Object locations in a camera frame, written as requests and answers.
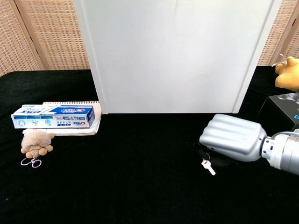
yellow plush toy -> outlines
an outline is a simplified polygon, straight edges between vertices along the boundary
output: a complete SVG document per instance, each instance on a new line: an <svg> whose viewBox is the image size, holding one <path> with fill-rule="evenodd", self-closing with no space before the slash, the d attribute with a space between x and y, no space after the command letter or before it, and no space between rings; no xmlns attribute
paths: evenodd
<svg viewBox="0 0 299 224"><path fill-rule="evenodd" d="M299 91L299 59L288 57L284 62L274 64L278 77L275 86L291 91Z"/></svg>

blue and white box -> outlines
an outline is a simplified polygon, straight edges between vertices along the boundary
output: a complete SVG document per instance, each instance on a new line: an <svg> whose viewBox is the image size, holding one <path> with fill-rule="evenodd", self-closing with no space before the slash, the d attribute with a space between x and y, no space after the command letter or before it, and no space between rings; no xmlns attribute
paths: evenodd
<svg viewBox="0 0 299 224"><path fill-rule="evenodd" d="M93 106L23 105L11 115L15 128L88 128Z"/></svg>

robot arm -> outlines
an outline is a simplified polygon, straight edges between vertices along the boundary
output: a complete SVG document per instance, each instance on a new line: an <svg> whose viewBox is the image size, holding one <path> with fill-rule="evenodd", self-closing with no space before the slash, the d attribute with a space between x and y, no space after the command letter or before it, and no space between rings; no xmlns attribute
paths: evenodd
<svg viewBox="0 0 299 224"><path fill-rule="evenodd" d="M199 138L210 150L238 161L265 158L270 166L299 175L299 134L277 133L268 137L260 124L216 114Z"/></svg>

key ring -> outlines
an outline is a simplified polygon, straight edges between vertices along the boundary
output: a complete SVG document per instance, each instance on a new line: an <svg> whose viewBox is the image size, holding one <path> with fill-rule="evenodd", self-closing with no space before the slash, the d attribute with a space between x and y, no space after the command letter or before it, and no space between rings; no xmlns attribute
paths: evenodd
<svg viewBox="0 0 299 224"><path fill-rule="evenodd" d="M38 159L32 159L32 160L30 160L30 162L28 162L28 163L24 163L24 161L26 160L27 158L25 158L25 159L23 159L22 161L21 161L21 165L22 166L26 166L26 165L29 165L29 164L31 164L32 163L32 168L38 168L41 164L42 164L42 161L41 160L38 160Z"/></svg>

metal ring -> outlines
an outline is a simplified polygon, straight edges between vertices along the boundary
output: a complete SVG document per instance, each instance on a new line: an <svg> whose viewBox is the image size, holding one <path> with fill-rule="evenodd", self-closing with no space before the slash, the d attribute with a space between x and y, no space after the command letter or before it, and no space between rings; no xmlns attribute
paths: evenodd
<svg viewBox="0 0 299 224"><path fill-rule="evenodd" d="M30 162L28 162L28 163L23 163L26 159L28 159L27 157L25 158L25 159L23 159L22 161L21 161L21 165L22 166L26 166L26 165L28 165L28 164L30 164L32 161L30 160Z"/></svg>
<svg viewBox="0 0 299 224"><path fill-rule="evenodd" d="M42 161L41 161L41 160L33 160L33 161L32 161L32 167L33 167L33 168L38 168L41 164L42 164Z"/></svg>

